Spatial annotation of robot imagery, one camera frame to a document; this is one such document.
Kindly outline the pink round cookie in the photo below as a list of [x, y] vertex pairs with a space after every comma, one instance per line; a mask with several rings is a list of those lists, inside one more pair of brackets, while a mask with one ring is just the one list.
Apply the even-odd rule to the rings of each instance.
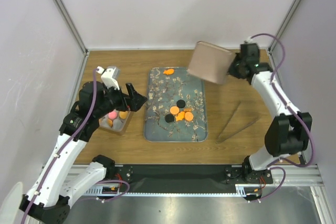
[[108, 114], [108, 118], [114, 120], [118, 117], [118, 113], [116, 111], [112, 111]]

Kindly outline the rose gold tin lid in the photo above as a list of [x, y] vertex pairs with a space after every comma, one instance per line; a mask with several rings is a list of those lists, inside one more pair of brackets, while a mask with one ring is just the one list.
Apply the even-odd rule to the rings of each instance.
[[223, 85], [235, 54], [223, 47], [199, 41], [196, 43], [187, 72], [202, 80]]

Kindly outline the orange swirl cookie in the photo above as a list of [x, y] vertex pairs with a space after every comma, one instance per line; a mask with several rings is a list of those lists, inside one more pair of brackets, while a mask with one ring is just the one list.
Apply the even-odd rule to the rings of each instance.
[[107, 125], [109, 127], [113, 127], [113, 121], [111, 119], [107, 119]]

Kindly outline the steel serving tongs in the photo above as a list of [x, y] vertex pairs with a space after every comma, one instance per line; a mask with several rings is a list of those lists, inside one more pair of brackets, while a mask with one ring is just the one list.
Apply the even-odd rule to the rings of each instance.
[[260, 114], [258, 112], [247, 109], [246, 103], [239, 101], [224, 124], [222, 131], [218, 134], [216, 144], [221, 144], [232, 138], [255, 124], [259, 119]]

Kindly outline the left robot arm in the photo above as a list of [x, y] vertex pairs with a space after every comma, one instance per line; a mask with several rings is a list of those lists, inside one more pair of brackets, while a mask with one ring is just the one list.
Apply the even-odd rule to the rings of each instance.
[[86, 82], [69, 114], [64, 117], [54, 150], [33, 187], [23, 196], [20, 210], [44, 223], [63, 223], [74, 203], [94, 184], [110, 182], [117, 174], [114, 160], [98, 155], [70, 183], [65, 179], [74, 161], [100, 126], [99, 120], [113, 110], [137, 112], [148, 100], [131, 83], [127, 93], [98, 81]]

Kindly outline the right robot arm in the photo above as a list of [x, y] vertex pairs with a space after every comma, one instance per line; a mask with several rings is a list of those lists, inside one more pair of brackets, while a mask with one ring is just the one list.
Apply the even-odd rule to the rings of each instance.
[[256, 43], [241, 44], [228, 73], [247, 80], [273, 117], [263, 147], [247, 156], [242, 163], [242, 179], [256, 183], [271, 165], [307, 149], [312, 116], [308, 112], [301, 112], [289, 100], [269, 63], [260, 61], [260, 50]]

